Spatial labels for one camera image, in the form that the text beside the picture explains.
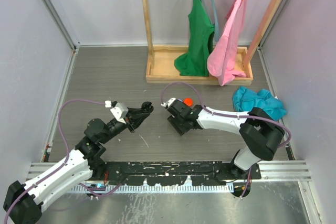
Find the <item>gray wooden surface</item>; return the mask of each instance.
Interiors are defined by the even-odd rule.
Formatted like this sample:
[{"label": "gray wooden surface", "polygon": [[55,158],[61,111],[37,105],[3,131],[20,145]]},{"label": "gray wooden surface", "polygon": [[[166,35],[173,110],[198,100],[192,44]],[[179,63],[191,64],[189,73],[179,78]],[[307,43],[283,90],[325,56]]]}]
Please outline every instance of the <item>gray wooden surface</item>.
[{"label": "gray wooden surface", "polygon": [[[71,76],[66,100],[81,98],[104,102],[117,100],[129,107],[139,108],[151,101],[154,112],[134,133],[123,131],[110,140],[102,158],[105,161],[230,161],[238,149],[244,148],[243,139],[219,130],[191,130],[179,136],[169,124],[169,113],[160,106],[160,94],[165,84],[146,83],[147,47],[94,47],[79,50]],[[254,81],[250,89],[268,88],[258,54],[251,62]],[[219,110],[233,110],[232,95],[238,86],[195,85],[205,105]],[[184,99],[196,95],[189,87],[170,87],[165,100]],[[104,106],[71,103],[64,108],[61,124],[69,147],[72,149],[83,137],[87,123],[93,118],[108,122],[111,112]],[[59,132],[56,133],[50,161],[59,161],[65,148]],[[284,148],[275,159],[287,160]]]}]

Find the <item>green shirt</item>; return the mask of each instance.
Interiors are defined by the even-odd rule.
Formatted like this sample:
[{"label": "green shirt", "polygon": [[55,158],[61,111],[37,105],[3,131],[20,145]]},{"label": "green shirt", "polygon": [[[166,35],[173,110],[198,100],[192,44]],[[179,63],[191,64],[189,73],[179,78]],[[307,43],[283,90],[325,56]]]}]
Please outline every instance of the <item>green shirt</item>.
[{"label": "green shirt", "polygon": [[193,8],[188,17],[189,49],[175,60],[175,67],[181,76],[209,76],[206,64],[213,49],[215,27],[201,0],[193,0]]}]

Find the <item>crumpled blue fabric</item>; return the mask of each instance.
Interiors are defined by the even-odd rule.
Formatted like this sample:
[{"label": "crumpled blue fabric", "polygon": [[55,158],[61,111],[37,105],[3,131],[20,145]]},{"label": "crumpled blue fabric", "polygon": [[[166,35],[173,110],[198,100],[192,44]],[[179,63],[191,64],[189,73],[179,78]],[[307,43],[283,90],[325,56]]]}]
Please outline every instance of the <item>crumpled blue fabric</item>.
[{"label": "crumpled blue fabric", "polygon": [[258,93],[245,87],[240,87],[232,97],[236,111],[251,111],[253,107],[263,109],[273,120],[278,121],[287,114],[283,103],[274,98],[266,89]]}]

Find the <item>pink garment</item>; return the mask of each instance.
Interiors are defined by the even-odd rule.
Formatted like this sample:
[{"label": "pink garment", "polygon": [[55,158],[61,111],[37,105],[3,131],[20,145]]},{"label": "pink garment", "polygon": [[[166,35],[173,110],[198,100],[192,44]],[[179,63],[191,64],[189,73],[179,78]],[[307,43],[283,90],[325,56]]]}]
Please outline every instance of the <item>pink garment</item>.
[{"label": "pink garment", "polygon": [[238,48],[238,37],[244,29],[247,0],[236,0],[226,15],[224,32],[210,54],[207,67],[209,73],[218,78],[219,85],[232,82],[235,77],[246,77],[242,71],[234,70]]}]

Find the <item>wooden rack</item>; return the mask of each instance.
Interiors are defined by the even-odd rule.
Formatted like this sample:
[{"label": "wooden rack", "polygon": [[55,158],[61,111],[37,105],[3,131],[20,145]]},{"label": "wooden rack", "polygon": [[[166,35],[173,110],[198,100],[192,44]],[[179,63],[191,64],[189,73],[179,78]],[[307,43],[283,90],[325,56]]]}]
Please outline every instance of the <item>wooden rack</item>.
[{"label": "wooden rack", "polygon": [[[258,30],[254,35],[248,50],[246,47],[238,47],[235,70],[244,71],[245,78],[235,78],[229,85],[252,84],[253,73],[250,61],[257,50],[266,29],[268,28],[277,8],[282,0],[271,0],[265,14],[259,24]],[[150,12],[148,0],[142,0],[143,14],[146,26],[146,35],[148,42],[148,60],[146,70],[146,80],[149,83],[171,83],[174,81],[184,81],[190,84],[213,84],[218,85],[215,77],[200,76],[180,76],[179,71],[174,66],[175,59],[188,51],[188,46],[179,45],[153,45],[152,30],[150,22]]]}]

